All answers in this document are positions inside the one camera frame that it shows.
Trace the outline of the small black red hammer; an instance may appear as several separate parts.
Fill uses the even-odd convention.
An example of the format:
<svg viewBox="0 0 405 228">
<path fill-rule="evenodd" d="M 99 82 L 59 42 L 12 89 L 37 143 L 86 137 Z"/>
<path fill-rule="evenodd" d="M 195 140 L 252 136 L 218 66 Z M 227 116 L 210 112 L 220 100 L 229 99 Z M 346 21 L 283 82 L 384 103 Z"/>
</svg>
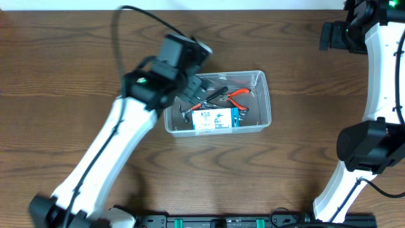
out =
<svg viewBox="0 0 405 228">
<path fill-rule="evenodd" d="M 219 95 L 222 95 L 224 92 L 228 91 L 228 87 L 224 86 L 221 89 L 217 90 L 216 92 L 212 93 L 210 96 L 208 96 L 206 99 L 202 100 L 201 102 L 199 102 L 198 104 L 192 106 L 191 108 L 185 110 L 185 111 L 181 111 L 181 105 L 179 105 L 179 111 L 182 114 L 183 120 L 184 122 L 187 124 L 189 123 L 189 118 L 187 117 L 187 114 L 190 113 L 191 111 L 194 111 L 200 107 L 202 107 L 204 104 L 208 103 L 209 101 L 211 101 L 212 99 L 218 97 Z"/>
</svg>

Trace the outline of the red handled pliers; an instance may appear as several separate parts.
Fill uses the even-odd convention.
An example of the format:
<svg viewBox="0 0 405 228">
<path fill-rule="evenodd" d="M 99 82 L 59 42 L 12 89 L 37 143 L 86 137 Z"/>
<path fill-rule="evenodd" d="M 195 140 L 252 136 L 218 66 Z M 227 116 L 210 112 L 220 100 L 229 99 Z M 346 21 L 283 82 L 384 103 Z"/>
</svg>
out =
<svg viewBox="0 0 405 228">
<path fill-rule="evenodd" d="M 226 101 L 226 102 L 230 103 L 234 107 L 238 108 L 240 111 L 248 111 L 249 108 L 239 104 L 238 99 L 240 97 L 247 96 L 250 93 L 251 93 L 251 90 L 248 89 L 248 88 L 238 89 L 238 90 L 236 90 L 234 92 L 220 95 L 219 100 L 220 101 Z"/>
</svg>

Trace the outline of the blue white screwdriver box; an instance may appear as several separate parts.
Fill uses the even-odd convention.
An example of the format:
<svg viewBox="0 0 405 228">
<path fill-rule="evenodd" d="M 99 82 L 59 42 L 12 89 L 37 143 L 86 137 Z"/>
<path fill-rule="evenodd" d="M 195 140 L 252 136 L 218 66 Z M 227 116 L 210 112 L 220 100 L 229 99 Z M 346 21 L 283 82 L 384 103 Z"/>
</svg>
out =
<svg viewBox="0 0 405 228">
<path fill-rule="evenodd" d="M 229 129 L 239 126 L 238 108 L 220 108 L 192 111 L 194 130 Z"/>
</svg>

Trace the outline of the silver combination wrench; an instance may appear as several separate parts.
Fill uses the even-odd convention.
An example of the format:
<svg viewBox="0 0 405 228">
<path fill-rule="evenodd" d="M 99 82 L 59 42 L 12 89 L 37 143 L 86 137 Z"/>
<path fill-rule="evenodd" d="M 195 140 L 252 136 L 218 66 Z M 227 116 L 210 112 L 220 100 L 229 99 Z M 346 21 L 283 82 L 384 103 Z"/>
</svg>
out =
<svg viewBox="0 0 405 228">
<path fill-rule="evenodd" d="M 238 121 L 240 124 L 245 120 L 248 112 L 249 110 L 239 110 Z"/>
</svg>

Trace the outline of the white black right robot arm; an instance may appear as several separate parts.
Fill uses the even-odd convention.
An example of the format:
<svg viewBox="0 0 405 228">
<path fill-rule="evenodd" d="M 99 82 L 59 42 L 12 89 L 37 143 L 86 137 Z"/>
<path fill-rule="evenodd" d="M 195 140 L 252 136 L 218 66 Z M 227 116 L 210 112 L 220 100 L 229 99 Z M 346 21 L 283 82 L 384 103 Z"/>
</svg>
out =
<svg viewBox="0 0 405 228">
<path fill-rule="evenodd" d="M 347 18 L 326 22 L 320 49 L 368 57 L 368 93 L 362 121 L 337 139 L 337 167 L 313 201 L 312 222 L 349 226 L 367 218 L 347 212 L 365 185 L 404 159 L 404 1 L 346 1 Z"/>
</svg>

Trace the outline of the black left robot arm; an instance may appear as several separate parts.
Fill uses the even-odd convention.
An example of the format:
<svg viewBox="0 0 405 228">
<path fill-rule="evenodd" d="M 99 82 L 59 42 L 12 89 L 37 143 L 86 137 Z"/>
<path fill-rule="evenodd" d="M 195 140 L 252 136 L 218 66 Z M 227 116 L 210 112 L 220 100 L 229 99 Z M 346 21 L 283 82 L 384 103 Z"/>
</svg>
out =
<svg viewBox="0 0 405 228">
<path fill-rule="evenodd" d="M 135 227 L 120 207 L 104 209 L 111 188 L 135 147 L 175 98 L 199 101 L 208 87 L 196 74 L 213 51 L 195 38 L 165 36 L 159 53 L 123 76 L 121 94 L 102 129 L 73 172 L 51 197 L 29 205 L 35 227 Z"/>
</svg>

